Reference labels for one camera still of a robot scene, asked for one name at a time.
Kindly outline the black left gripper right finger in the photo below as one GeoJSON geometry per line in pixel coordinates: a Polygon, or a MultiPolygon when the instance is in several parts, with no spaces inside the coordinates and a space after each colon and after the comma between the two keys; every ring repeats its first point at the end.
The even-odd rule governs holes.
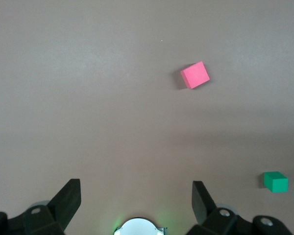
{"type": "Polygon", "coordinates": [[[202,181],[192,184],[192,208],[197,224],[189,235],[291,235],[291,231],[280,220],[258,215],[251,222],[232,210],[217,207],[202,181]]]}

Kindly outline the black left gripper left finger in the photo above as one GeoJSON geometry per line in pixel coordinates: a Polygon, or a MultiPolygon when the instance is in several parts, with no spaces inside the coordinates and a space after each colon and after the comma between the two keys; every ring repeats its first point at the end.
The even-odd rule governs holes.
{"type": "Polygon", "coordinates": [[[63,235],[80,205],[80,180],[70,179],[46,205],[10,219],[0,211],[0,235],[63,235]]]}

